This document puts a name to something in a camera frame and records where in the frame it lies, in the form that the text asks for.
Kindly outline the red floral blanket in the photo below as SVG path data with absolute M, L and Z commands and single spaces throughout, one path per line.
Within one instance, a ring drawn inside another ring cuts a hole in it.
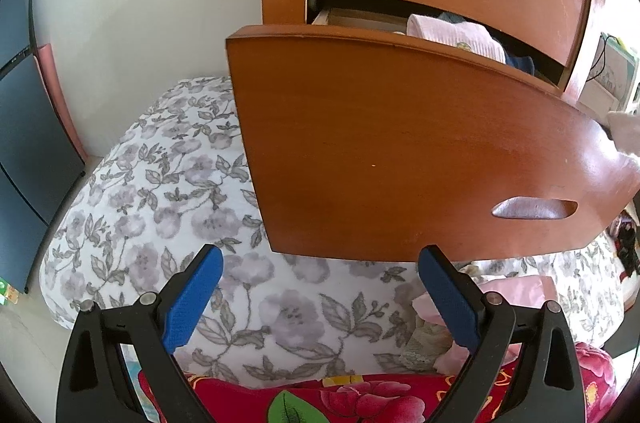
M 616 397 L 610 355 L 576 344 L 582 373 L 586 422 L 600 422 Z M 502 367 L 475 422 L 493 420 L 506 395 L 518 359 Z M 373 374 L 305 381 L 285 387 L 247 388 L 184 373 L 215 422 L 426 422 L 456 379 L 439 374 Z

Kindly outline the pink garment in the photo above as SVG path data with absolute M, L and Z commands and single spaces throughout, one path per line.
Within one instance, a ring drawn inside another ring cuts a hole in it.
M 481 24 L 449 22 L 439 18 L 412 14 L 407 21 L 406 35 L 428 42 L 466 50 L 478 56 L 506 63 L 506 52 Z

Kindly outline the pile of colourful items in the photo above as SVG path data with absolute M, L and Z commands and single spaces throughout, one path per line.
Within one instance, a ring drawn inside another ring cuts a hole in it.
M 639 273 L 639 256 L 636 250 L 637 224 L 627 211 L 623 211 L 606 229 L 613 239 L 618 259 L 623 265 L 620 280 Z

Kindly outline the dark blue wardrobe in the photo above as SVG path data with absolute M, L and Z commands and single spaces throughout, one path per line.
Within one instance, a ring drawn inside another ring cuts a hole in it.
M 85 163 L 54 109 L 32 0 L 1 0 L 1 278 L 26 293 L 41 242 Z

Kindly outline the pink board by wardrobe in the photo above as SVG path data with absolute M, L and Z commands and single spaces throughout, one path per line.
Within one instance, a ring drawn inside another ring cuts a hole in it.
M 78 156 L 82 161 L 86 162 L 89 156 L 84 146 L 82 146 L 72 115 L 70 114 L 70 109 L 67 107 L 62 85 L 58 78 L 58 71 L 56 71 L 55 67 L 52 46 L 50 44 L 44 44 L 38 47 L 36 50 L 36 60 L 43 85 L 46 87 L 54 112 L 58 116 L 58 120 L 61 121 L 64 131 L 78 153 Z

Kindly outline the grey floral white mattress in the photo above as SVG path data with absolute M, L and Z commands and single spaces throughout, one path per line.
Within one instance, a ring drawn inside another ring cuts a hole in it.
M 129 305 L 206 243 L 224 253 L 224 276 L 176 351 L 183 370 L 246 387 L 413 372 L 400 353 L 424 294 L 416 266 L 274 253 L 225 76 L 169 88 L 101 161 L 44 252 L 44 302 L 71 327 L 86 299 Z M 464 357 L 452 343 L 434 372 Z

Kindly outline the white side shelf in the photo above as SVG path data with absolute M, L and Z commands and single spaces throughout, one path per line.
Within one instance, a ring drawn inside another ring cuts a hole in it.
M 627 50 L 616 36 L 600 35 L 578 106 L 601 124 L 608 123 L 610 112 L 637 112 L 639 56 L 633 50 Z

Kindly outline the olive lace garment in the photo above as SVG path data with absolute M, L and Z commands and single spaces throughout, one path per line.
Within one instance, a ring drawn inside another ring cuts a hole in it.
M 416 318 L 416 328 L 400 353 L 401 365 L 413 372 L 432 373 L 435 361 L 450 350 L 454 339 L 444 325 Z

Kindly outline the dark blue garment in drawer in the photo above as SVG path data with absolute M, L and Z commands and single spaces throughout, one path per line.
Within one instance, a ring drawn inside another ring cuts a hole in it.
M 530 74 L 531 76 L 536 74 L 535 64 L 532 57 L 515 56 L 509 52 L 505 52 L 504 54 L 506 55 L 506 64 L 508 66 Z

